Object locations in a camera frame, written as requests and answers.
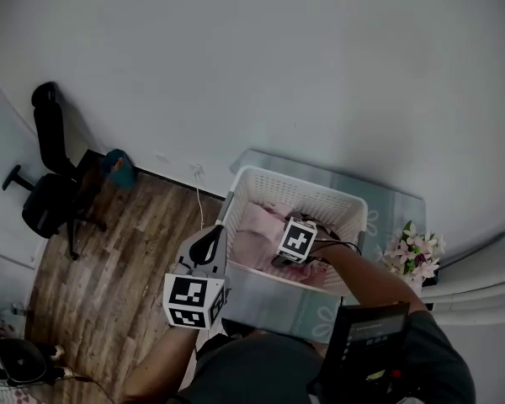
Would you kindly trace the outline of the person's dark clothed torso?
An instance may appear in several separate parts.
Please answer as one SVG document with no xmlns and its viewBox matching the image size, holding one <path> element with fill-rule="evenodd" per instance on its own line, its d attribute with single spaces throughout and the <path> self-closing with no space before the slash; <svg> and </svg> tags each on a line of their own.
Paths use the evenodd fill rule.
<svg viewBox="0 0 505 404">
<path fill-rule="evenodd" d="M 311 404 L 306 387 L 322 362 L 313 347 L 293 338 L 232 340 L 199 358 L 193 380 L 176 398 L 184 404 Z M 409 316 L 396 366 L 405 396 L 423 404 L 476 404 L 466 362 L 425 311 Z"/>
</svg>

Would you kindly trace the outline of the pink clothes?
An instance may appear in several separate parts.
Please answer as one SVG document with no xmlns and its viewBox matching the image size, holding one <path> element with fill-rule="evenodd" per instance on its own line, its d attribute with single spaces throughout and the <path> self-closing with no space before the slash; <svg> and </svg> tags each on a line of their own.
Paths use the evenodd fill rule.
<svg viewBox="0 0 505 404">
<path fill-rule="evenodd" d="M 276 258 L 277 249 L 290 217 L 307 220 L 298 210 L 284 204 L 259 205 L 249 202 L 234 237 L 229 259 L 233 263 L 312 287 L 322 287 L 328 266 L 319 257 L 304 263 Z"/>
</svg>

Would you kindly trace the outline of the black round appliance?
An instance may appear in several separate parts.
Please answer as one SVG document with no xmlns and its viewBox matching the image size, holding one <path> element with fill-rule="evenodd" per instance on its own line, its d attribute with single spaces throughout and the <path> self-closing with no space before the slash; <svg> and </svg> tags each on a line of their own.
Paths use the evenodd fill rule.
<svg viewBox="0 0 505 404">
<path fill-rule="evenodd" d="M 47 364 L 42 352 L 20 338 L 0 338 L 0 381 L 7 385 L 31 385 L 43 380 Z"/>
</svg>

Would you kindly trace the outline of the person's left forearm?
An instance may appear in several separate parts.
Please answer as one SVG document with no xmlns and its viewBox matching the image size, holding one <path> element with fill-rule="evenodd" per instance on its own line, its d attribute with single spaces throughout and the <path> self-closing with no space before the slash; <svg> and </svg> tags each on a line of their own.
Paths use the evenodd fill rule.
<svg viewBox="0 0 505 404">
<path fill-rule="evenodd" d="M 165 404 L 179 390 L 199 335 L 197 329 L 170 327 L 131 371 L 122 404 Z"/>
</svg>

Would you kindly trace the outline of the black office chair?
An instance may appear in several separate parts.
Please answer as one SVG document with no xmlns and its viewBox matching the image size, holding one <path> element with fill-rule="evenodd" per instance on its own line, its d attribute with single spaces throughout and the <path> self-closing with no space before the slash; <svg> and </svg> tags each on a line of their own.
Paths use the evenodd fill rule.
<svg viewBox="0 0 505 404">
<path fill-rule="evenodd" d="M 76 167 L 66 155 L 64 118 L 57 98 L 55 82 L 39 85 L 31 96 L 34 108 L 35 127 L 40 147 L 40 157 L 50 171 L 32 184 L 19 172 L 21 166 L 13 167 L 2 184 L 7 189 L 11 183 L 29 191 L 23 205 L 22 218 L 38 236 L 49 239 L 66 227 L 68 252 L 73 261 L 78 259 L 75 251 L 74 225 L 77 221 L 95 225 L 101 232 L 106 231 L 104 222 L 85 214 L 86 198 L 93 190 L 82 193 L 84 167 Z"/>
</svg>

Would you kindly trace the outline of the white plastic laundry basket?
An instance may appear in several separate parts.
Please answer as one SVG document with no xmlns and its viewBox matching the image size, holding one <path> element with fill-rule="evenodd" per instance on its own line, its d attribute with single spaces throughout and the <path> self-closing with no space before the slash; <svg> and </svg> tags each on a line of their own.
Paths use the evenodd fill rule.
<svg viewBox="0 0 505 404">
<path fill-rule="evenodd" d="M 237 174 L 222 211 L 221 221 L 228 233 L 229 265 L 241 266 L 248 272 L 255 271 L 262 276 L 308 290 L 337 296 L 347 294 L 346 284 L 330 265 L 322 287 L 316 288 L 233 263 L 229 259 L 232 243 L 249 202 L 259 205 L 287 205 L 302 215 L 308 215 L 309 218 L 305 221 L 315 222 L 317 229 L 324 228 L 332 233 L 332 241 L 345 242 L 351 248 L 360 250 L 357 241 L 364 230 L 364 218 L 368 212 L 368 205 L 363 199 L 281 173 L 246 166 Z"/>
</svg>

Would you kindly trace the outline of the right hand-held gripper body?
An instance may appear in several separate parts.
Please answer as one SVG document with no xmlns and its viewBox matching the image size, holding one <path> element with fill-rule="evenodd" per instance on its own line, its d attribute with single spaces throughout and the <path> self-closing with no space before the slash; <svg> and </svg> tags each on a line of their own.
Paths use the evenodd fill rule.
<svg viewBox="0 0 505 404">
<path fill-rule="evenodd" d="M 272 265 L 284 267 L 306 263 L 316 235 L 315 222 L 290 216 L 284 226 L 284 234 L 275 252 Z"/>
</svg>

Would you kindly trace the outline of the person's right forearm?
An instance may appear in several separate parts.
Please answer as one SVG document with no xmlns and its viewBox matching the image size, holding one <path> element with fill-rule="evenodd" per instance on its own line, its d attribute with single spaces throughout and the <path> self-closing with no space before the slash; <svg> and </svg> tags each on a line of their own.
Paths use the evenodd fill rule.
<svg viewBox="0 0 505 404">
<path fill-rule="evenodd" d="M 410 304 L 410 313 L 428 311 L 413 289 L 402 279 L 363 258 L 346 244 L 335 241 L 315 242 L 311 254 L 317 254 L 332 265 L 362 306 L 407 302 Z"/>
</svg>

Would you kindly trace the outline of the dark blue waste bin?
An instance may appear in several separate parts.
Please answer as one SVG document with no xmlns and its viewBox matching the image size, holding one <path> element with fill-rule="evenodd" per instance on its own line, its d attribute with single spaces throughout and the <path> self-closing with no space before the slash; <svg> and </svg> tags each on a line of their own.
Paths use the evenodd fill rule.
<svg viewBox="0 0 505 404">
<path fill-rule="evenodd" d="M 109 151 L 101 168 L 104 175 L 121 188 L 130 189 L 136 184 L 136 168 L 129 156 L 120 149 Z"/>
</svg>

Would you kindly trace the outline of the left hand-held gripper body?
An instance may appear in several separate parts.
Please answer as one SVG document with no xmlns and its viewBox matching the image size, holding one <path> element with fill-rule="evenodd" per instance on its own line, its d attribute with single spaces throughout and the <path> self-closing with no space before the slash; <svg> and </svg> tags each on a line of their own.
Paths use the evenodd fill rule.
<svg viewBox="0 0 505 404">
<path fill-rule="evenodd" d="M 227 302 L 226 268 L 188 268 L 179 263 L 164 278 L 162 304 L 169 324 L 210 330 Z"/>
</svg>

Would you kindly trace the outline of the pink and white flower pot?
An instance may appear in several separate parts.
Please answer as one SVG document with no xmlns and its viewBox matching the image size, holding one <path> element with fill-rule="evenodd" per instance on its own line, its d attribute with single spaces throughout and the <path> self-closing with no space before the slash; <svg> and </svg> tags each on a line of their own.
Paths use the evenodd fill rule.
<svg viewBox="0 0 505 404">
<path fill-rule="evenodd" d="M 413 221 L 408 221 L 379 251 L 378 261 L 420 296 L 425 282 L 437 277 L 444 249 L 442 236 L 420 232 Z"/>
</svg>

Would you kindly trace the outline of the black chest-mounted screen device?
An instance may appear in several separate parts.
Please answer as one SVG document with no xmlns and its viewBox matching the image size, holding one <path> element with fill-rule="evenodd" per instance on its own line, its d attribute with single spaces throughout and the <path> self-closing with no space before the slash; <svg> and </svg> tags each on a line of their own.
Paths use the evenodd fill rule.
<svg viewBox="0 0 505 404">
<path fill-rule="evenodd" d="M 410 304 L 340 306 L 327 352 L 307 391 L 316 404 L 398 404 L 400 352 Z"/>
</svg>

